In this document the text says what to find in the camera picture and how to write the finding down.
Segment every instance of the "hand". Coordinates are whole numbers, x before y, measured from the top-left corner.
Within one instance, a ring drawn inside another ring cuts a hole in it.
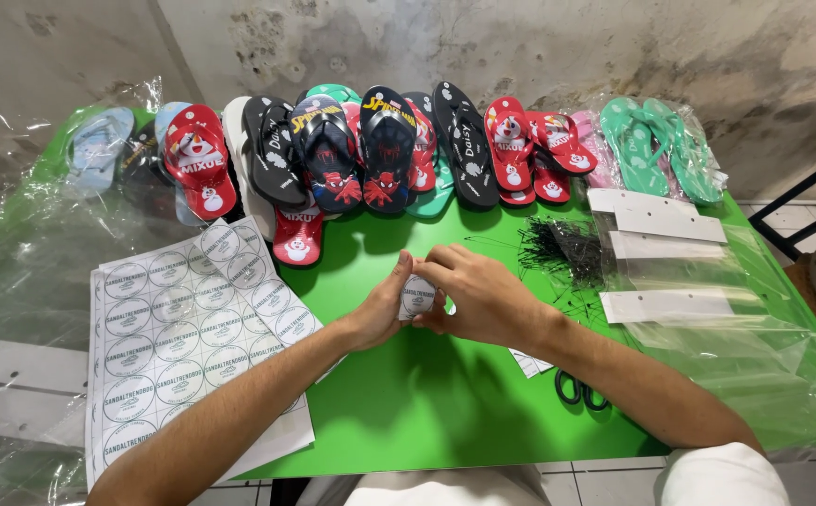
[[[530,353],[548,339],[562,314],[539,301],[502,262],[470,252],[460,244],[437,245],[414,274],[443,290],[458,310],[440,305],[414,317],[412,324]]]
[[[399,261],[393,271],[368,294],[368,298],[355,311],[340,318],[349,336],[349,351],[367,350],[383,344],[399,328],[411,323],[398,320],[402,302],[402,288],[412,273],[411,253],[399,252]]]

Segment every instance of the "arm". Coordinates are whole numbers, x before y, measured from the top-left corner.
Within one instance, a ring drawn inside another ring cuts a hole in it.
[[[680,448],[744,443],[763,454],[745,421],[668,365],[582,325],[529,293],[497,260],[458,244],[436,246],[414,274],[436,283],[458,306],[413,324],[520,350],[593,387],[643,429]]]
[[[99,477],[87,504],[185,506],[214,484],[284,409],[347,353],[383,343],[398,321],[412,258],[355,311],[240,374],[123,454]]]

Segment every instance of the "mint green flip-flop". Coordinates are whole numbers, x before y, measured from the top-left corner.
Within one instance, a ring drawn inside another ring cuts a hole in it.
[[[687,130],[683,119],[656,98],[646,99],[643,108],[654,112],[661,121],[667,123],[662,129],[657,129],[655,135],[661,143],[669,144],[668,157],[673,174],[680,181],[680,187],[686,195],[695,203],[719,202],[724,195],[714,186],[714,178],[707,169],[705,137],[700,132]],[[661,136],[666,136],[666,141],[662,141]]]
[[[324,94],[336,99],[336,102],[354,102],[361,104],[361,96],[348,86],[344,85],[317,85],[308,90],[306,97]]]
[[[452,169],[448,167],[448,156],[440,151],[439,147],[436,147],[434,156],[436,164],[433,166],[433,172],[436,174],[436,186],[428,192],[417,195],[414,203],[405,207],[405,213],[418,218],[435,218],[442,213],[455,185]]]
[[[659,141],[667,137],[657,132],[661,130],[660,117],[639,107],[632,98],[619,97],[605,105],[599,121],[620,166],[624,185],[634,192],[666,195],[671,188],[658,167],[658,158],[667,144],[662,142],[658,151],[652,151],[653,130]]]

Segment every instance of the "right hand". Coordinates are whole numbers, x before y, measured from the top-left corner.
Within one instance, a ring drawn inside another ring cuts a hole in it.
[[[415,327],[446,332],[528,353],[549,338],[562,315],[538,300],[502,262],[460,244],[437,245],[414,274],[436,284],[458,307],[454,315],[436,305],[414,317]]]

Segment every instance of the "scissors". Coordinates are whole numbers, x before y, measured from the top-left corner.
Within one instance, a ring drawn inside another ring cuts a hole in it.
[[[561,390],[561,376],[567,376],[571,380],[571,384],[573,385],[573,397],[568,397],[563,390]],[[580,401],[582,397],[582,401],[586,404],[586,407],[592,409],[593,411],[601,411],[608,407],[609,402],[608,399],[602,398],[601,404],[596,404],[593,402],[593,389],[590,388],[589,385],[582,383],[582,381],[576,379],[575,377],[571,376],[570,373],[564,372],[562,369],[558,369],[558,372],[555,373],[555,391],[558,393],[558,397],[568,404],[576,404]]]

